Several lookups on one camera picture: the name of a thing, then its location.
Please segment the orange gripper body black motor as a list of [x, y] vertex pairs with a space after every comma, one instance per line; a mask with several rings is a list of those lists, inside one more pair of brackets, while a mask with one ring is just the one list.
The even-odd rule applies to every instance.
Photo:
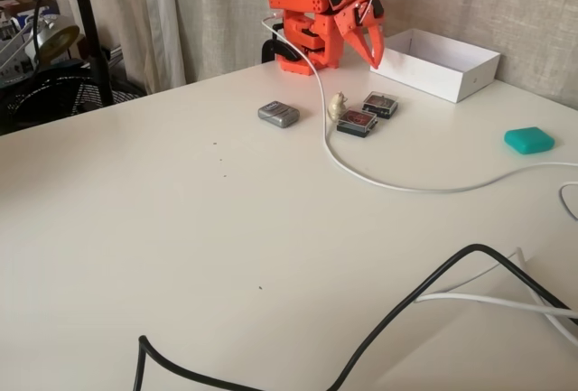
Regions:
[[342, 35], [367, 29], [382, 34], [384, 8], [380, 0], [329, 0], [335, 22]]

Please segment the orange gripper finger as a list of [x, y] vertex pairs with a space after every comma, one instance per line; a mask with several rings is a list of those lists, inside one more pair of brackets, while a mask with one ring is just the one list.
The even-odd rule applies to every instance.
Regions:
[[372, 45], [372, 58], [370, 65], [373, 69], [377, 69], [380, 65], [385, 50], [385, 39], [380, 22], [375, 22], [368, 27], [369, 39]]
[[353, 29], [345, 34], [345, 42], [369, 65], [374, 63], [372, 51], [368, 47], [364, 32], [360, 28]]

